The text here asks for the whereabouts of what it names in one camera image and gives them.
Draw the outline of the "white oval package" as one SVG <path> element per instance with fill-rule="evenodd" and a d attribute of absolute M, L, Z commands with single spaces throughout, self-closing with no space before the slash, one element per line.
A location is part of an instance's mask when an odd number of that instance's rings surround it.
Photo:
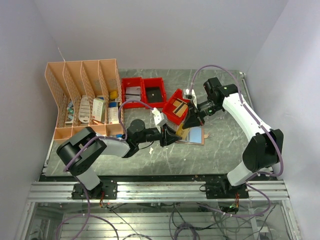
<path fill-rule="evenodd" d="M 90 102 L 87 95 L 82 95 L 78 111 L 78 120 L 82 125 L 88 125 L 90 122 Z"/>

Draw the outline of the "aluminium frame rails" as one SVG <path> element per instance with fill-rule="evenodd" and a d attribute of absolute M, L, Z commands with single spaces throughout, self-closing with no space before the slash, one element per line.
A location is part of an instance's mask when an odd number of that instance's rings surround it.
<path fill-rule="evenodd" d="M 281 201 L 284 214 L 291 232 L 292 240 L 302 239 L 298 223 L 292 210 L 289 193 L 283 180 L 249 181 L 248 184 L 233 187 L 227 194 L 211 194 L 211 187 L 205 187 L 204 181 L 136 181 L 125 182 L 107 179 L 107 184 L 116 185 L 116 196 L 111 203 L 151 203 L 151 202 L 227 202 L 235 199 L 239 193 L 242 201 Z M 26 200 L 21 221 L 15 236 L 16 240 L 27 238 L 29 223 L 37 203 L 81 203 L 72 199 L 75 181 L 36 181 Z"/>

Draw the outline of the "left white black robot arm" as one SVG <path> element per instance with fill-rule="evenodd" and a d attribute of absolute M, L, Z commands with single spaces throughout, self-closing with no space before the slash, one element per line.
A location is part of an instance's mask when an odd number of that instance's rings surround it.
<path fill-rule="evenodd" d="M 117 186 L 103 182 L 92 168 L 100 155 L 130 158 L 140 148 L 139 144 L 159 142 L 161 147 L 171 145 L 182 139 L 166 123 L 160 128 L 146 128 L 141 119 L 135 119 L 127 128 L 127 135 L 121 139 L 98 136 L 92 127 L 85 127 L 80 132 L 62 143 L 56 150 L 67 171 L 79 181 L 73 186 L 73 200 L 117 198 Z"/>

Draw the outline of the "white black cards stack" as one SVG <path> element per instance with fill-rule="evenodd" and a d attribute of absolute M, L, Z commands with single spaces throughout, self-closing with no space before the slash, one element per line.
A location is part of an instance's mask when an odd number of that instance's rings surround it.
<path fill-rule="evenodd" d="M 125 101 L 140 101 L 141 100 L 141 87 L 140 86 L 130 86 L 125 89 L 124 94 Z"/>

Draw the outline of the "yellow round object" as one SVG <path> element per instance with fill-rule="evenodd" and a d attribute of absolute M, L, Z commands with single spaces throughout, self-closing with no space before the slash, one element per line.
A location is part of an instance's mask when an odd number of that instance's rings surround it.
<path fill-rule="evenodd" d="M 118 94 L 117 91 L 111 91 L 111 92 L 109 93 L 109 99 L 110 99 L 111 101 L 117 99 L 118 96 L 119 96 L 119 94 Z"/>

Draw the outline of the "white green box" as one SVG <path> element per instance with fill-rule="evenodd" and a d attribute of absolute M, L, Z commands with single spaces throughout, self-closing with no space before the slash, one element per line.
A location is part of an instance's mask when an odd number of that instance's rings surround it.
<path fill-rule="evenodd" d="M 92 105 L 92 119 L 103 123 L 105 121 L 106 101 L 101 98 L 94 98 Z"/>

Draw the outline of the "gold VIP card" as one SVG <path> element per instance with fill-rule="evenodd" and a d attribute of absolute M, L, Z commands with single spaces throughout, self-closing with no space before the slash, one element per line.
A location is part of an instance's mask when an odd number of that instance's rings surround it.
<path fill-rule="evenodd" d="M 181 137 L 181 139 L 184 141 L 184 140 L 186 140 L 186 139 L 188 138 L 188 135 L 189 135 L 189 132 L 190 132 L 190 128 L 183 129 L 183 126 L 184 126 L 184 124 L 181 123 L 181 124 L 178 126 L 175 134 L 176 134 L 177 136 Z"/>

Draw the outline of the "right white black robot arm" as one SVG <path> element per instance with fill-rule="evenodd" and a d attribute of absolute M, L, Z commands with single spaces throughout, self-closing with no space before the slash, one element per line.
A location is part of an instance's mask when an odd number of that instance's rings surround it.
<path fill-rule="evenodd" d="M 214 77 L 205 81 L 203 87 L 207 100 L 202 103 L 196 103 L 193 90 L 187 88 L 183 91 L 183 96 L 190 102 L 182 129 L 203 126 L 205 117 L 226 111 L 235 119 L 248 140 L 241 162 L 206 188 L 211 196 L 231 198 L 254 174 L 280 162 L 284 134 L 280 129 L 272 129 L 264 124 L 243 100 L 235 84 L 222 85 Z"/>

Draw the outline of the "pink mesh desk organizer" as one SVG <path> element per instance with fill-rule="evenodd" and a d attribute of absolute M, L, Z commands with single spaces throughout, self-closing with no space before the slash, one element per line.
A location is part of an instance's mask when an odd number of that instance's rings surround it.
<path fill-rule="evenodd" d="M 112 92 L 122 94 L 116 59 L 49 62 L 45 79 L 58 109 L 55 143 L 65 142 L 85 127 L 104 136 L 124 132 L 119 123 L 109 122 L 107 112 L 103 122 L 92 118 L 95 98 L 102 97 L 109 104 Z"/>

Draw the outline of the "brown leather card holder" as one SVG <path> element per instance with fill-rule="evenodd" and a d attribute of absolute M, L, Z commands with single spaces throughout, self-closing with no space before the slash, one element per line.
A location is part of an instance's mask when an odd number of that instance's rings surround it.
<path fill-rule="evenodd" d="M 202 127 L 193 127 L 186 138 L 177 141 L 177 143 L 203 146 L 205 144 L 205 131 Z"/>

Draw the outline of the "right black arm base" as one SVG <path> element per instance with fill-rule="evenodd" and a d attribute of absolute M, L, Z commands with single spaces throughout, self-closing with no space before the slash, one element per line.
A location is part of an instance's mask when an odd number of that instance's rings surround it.
<path fill-rule="evenodd" d="M 248 189 L 244 184 L 231 186 L 227 180 L 206 182 L 199 187 L 207 199 L 247 199 Z"/>

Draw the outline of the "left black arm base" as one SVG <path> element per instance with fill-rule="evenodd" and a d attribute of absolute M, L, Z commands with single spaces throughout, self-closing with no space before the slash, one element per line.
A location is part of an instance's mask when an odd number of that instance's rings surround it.
<path fill-rule="evenodd" d="M 87 189 L 90 200 L 115 200 L 117 198 L 118 185 L 114 181 L 101 181 L 92 190 Z M 73 186 L 71 193 L 72 200 L 86 200 L 85 187 L 81 183 Z"/>

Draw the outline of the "gold cards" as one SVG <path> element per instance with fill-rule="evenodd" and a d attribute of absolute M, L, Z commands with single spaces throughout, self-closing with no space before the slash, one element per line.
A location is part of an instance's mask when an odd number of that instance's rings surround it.
<path fill-rule="evenodd" d="M 176 99 L 173 102 L 173 106 L 175 107 L 175 109 L 173 110 L 173 113 L 176 116 L 178 116 L 179 118 L 182 117 L 182 115 L 184 114 L 184 112 L 188 108 L 188 104 L 185 101 L 181 100 L 181 99 Z"/>

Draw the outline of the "red plastic bin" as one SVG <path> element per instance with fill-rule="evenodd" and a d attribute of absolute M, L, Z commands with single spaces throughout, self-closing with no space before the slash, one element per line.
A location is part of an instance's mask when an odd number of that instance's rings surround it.
<path fill-rule="evenodd" d="M 163 108 L 167 102 L 167 93 L 162 77 L 143 78 L 145 102 L 153 108 Z"/>
<path fill-rule="evenodd" d="M 145 102 L 145 87 L 141 77 L 127 77 L 121 79 L 121 97 L 122 102 L 135 100 L 135 102 L 128 102 L 124 105 L 124 109 L 144 108 L 140 102 Z"/>
<path fill-rule="evenodd" d="M 182 117 L 176 116 L 173 113 L 173 110 L 175 109 L 175 107 L 173 106 L 173 102 L 176 99 L 180 99 L 180 100 L 186 102 L 187 104 L 190 102 L 190 100 L 183 98 L 183 91 L 178 88 L 174 92 L 174 94 L 169 98 L 167 103 L 164 105 L 164 107 L 162 109 L 162 112 L 167 116 L 168 120 L 170 120 L 172 123 L 174 123 L 176 125 L 180 125 L 183 122 L 183 120 L 186 118 L 186 116 L 187 116 L 188 108 L 185 110 L 185 112 L 182 115 Z"/>

